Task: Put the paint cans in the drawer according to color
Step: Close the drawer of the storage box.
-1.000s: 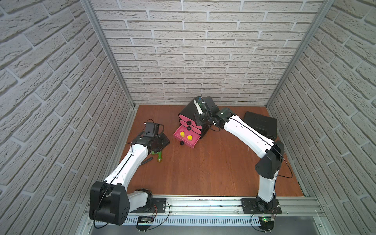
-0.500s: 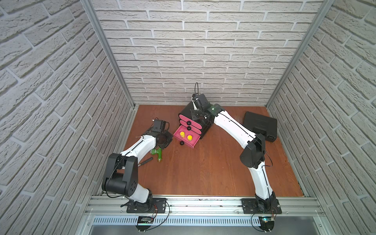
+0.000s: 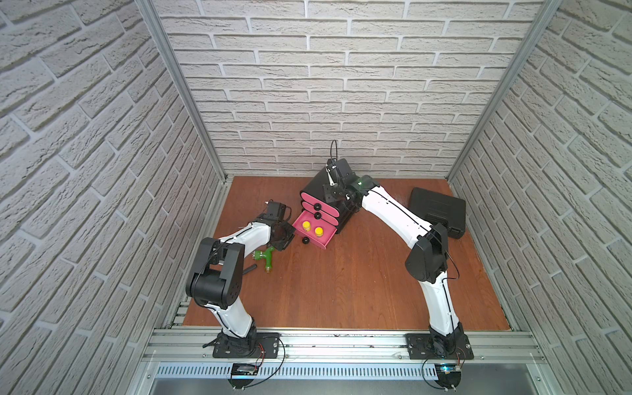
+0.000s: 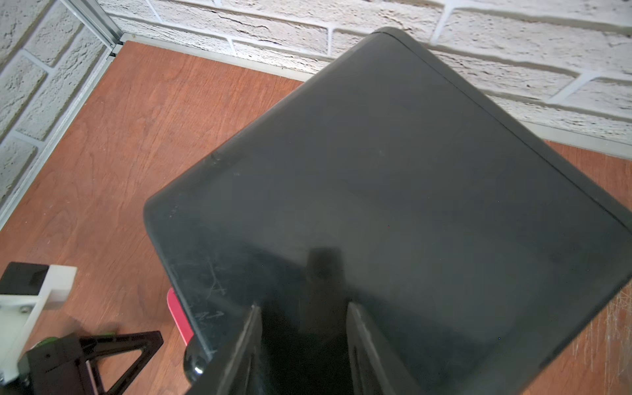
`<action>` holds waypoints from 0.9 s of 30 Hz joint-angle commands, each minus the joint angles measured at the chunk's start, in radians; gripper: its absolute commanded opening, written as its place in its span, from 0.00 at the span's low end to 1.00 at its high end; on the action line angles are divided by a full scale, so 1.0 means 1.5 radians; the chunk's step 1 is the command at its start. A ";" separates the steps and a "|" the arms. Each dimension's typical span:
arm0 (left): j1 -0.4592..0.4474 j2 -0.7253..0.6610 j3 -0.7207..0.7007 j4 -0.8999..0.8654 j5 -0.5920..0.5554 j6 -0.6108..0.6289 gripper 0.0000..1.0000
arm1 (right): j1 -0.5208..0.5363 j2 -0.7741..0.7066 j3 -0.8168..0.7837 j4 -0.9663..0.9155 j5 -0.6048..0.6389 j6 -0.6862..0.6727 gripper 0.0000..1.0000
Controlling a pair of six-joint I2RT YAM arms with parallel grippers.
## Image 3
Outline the black pink drawer cabinet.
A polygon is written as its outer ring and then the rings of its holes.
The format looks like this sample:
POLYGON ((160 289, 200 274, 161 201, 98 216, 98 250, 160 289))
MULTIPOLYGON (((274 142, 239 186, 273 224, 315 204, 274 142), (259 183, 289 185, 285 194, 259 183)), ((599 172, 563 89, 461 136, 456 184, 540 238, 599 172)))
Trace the black pink drawer cabinet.
POLYGON ((302 212, 293 226, 304 245, 312 243, 325 250, 359 211, 357 202, 338 194, 336 183, 337 176, 325 166, 301 190, 302 212))

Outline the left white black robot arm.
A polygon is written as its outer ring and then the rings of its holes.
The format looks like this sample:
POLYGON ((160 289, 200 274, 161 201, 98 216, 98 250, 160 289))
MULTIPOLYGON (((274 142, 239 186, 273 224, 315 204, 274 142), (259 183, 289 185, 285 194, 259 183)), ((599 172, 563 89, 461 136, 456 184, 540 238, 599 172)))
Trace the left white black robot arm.
POLYGON ((240 299, 245 258, 260 247, 282 251, 294 236, 288 222, 255 221, 220 239, 202 239, 186 281, 187 296, 213 313, 223 334, 247 339, 255 324, 240 299))

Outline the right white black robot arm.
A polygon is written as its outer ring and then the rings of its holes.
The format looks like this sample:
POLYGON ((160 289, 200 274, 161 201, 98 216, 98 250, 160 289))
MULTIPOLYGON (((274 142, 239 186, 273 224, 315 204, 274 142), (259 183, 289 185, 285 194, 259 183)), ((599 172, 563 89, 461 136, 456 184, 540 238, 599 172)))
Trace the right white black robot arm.
POLYGON ((408 273, 421 285, 430 317, 430 348, 446 357, 456 352, 463 335, 449 292, 449 242, 446 228, 422 220, 393 198, 370 176, 344 183, 324 184, 327 202, 358 203, 395 231, 410 249, 405 261, 408 273))

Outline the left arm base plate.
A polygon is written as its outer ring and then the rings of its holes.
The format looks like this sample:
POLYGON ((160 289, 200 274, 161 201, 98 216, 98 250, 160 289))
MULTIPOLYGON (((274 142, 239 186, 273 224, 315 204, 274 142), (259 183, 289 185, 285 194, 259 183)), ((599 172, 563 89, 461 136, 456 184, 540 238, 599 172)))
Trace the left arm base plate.
POLYGON ((213 341, 212 357, 215 359, 276 359, 280 337, 281 334, 278 332, 257 332, 246 338, 220 333, 213 341))

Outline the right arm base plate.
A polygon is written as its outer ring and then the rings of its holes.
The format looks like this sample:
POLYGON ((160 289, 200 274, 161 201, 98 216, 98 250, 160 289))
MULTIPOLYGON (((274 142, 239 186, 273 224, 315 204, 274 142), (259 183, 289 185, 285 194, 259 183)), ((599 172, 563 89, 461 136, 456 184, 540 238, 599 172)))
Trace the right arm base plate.
POLYGON ((467 335, 457 332, 447 337, 430 332, 404 335, 411 360, 473 360, 467 335))

